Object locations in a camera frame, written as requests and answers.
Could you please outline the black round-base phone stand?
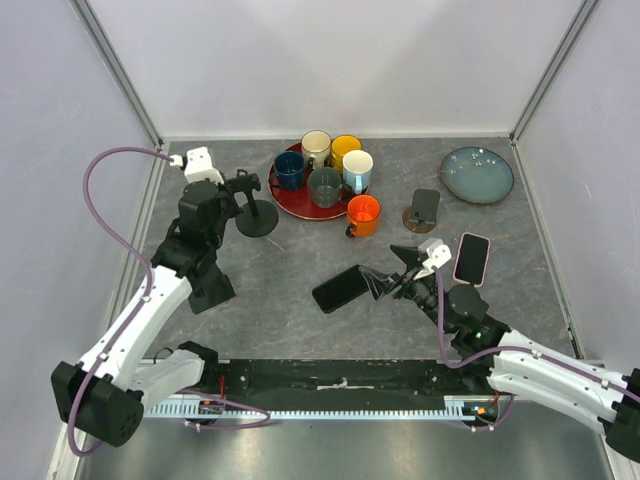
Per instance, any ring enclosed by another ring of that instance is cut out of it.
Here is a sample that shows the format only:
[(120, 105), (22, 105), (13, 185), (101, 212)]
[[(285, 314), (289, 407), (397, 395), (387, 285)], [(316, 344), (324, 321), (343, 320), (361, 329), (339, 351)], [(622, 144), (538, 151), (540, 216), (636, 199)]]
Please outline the black round-base phone stand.
[(256, 199), (253, 192), (262, 189), (257, 174), (238, 169), (235, 177), (236, 187), (247, 197), (242, 212), (235, 217), (238, 231), (250, 238), (263, 237), (271, 233), (279, 222), (276, 207), (267, 200)]

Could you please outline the pink case smartphone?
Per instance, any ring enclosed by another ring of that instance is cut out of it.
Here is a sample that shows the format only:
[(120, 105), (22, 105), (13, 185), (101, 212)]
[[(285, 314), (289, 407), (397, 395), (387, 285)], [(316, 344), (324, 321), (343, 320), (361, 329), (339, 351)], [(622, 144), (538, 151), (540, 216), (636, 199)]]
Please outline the pink case smartphone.
[(470, 232), (461, 235), (456, 262), (453, 268), (453, 280), (474, 287), (484, 284), (491, 241)]

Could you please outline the black angled phone stand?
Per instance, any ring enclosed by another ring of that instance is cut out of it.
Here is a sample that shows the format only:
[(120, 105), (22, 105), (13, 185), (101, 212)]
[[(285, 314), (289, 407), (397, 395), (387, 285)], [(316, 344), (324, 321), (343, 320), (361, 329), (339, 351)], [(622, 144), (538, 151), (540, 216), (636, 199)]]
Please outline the black angled phone stand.
[(216, 263), (195, 267), (187, 273), (187, 278), (192, 287), (188, 301), (194, 314), (205, 312), (236, 296), (229, 277)]

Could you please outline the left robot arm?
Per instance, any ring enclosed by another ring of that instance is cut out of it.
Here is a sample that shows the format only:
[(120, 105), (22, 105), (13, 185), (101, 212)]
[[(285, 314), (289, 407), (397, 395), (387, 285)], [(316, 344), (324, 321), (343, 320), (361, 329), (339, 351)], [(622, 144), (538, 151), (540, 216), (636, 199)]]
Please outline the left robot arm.
[(217, 265), (217, 251), (227, 221), (244, 211), (236, 194), (260, 187), (258, 177), (243, 170), (223, 181), (189, 183), (164, 241), (152, 259), (142, 263), (145, 278), (129, 304), (80, 360), (54, 368), (56, 406), (76, 454), (83, 453), (75, 442), (76, 431), (119, 447), (132, 437), (143, 414), (167, 397), (188, 387), (198, 393), (216, 388), (218, 354), (193, 341), (154, 366), (140, 370), (138, 365), (183, 302), (201, 313), (234, 297), (229, 277)]

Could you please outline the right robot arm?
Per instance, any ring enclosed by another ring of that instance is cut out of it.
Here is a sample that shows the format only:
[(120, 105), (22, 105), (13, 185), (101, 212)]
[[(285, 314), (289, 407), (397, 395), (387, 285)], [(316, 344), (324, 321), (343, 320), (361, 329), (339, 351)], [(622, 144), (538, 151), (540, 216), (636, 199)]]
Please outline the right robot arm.
[(437, 327), (439, 350), (454, 348), (467, 392), (487, 387), (567, 415), (602, 435), (630, 461), (639, 459), (639, 372), (622, 374), (547, 348), (489, 315), (488, 304), (470, 284), (444, 287), (442, 267), (451, 251), (439, 239), (418, 247), (394, 245), (406, 269), (359, 271), (375, 299), (387, 295), (412, 301)]

